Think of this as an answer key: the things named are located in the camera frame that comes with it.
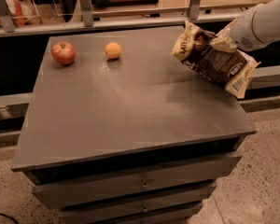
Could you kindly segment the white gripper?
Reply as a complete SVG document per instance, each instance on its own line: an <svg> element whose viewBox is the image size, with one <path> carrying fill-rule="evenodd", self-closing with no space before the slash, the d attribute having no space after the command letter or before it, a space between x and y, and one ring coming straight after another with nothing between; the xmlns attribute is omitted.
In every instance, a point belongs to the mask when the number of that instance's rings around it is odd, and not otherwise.
<svg viewBox="0 0 280 224"><path fill-rule="evenodd" d="M209 42L211 47L215 50L228 53L234 53L237 47L244 51L255 50L259 41L253 32L254 14L254 10L247 10L236 20L227 24Z"/></svg>

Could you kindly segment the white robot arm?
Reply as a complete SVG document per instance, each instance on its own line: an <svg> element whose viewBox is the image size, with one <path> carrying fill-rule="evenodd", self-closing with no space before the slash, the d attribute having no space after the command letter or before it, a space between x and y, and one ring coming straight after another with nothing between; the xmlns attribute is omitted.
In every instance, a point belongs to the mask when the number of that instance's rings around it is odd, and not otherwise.
<svg viewBox="0 0 280 224"><path fill-rule="evenodd" d="M280 0L256 5L243 12L211 40L220 51L253 51L280 41Z"/></svg>

